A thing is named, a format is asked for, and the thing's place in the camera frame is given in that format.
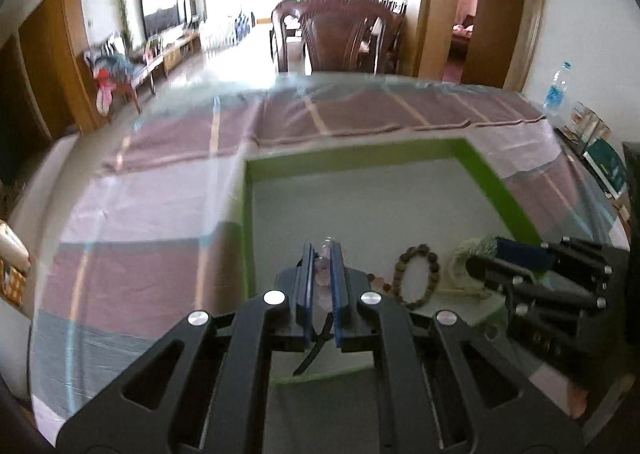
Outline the person's right hand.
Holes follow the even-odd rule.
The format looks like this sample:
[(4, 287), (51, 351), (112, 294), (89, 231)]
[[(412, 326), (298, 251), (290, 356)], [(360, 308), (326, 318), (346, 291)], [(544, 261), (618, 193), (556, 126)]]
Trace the person's right hand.
[(581, 418), (585, 414), (588, 406), (589, 391), (575, 384), (567, 384), (567, 406), (572, 419)]

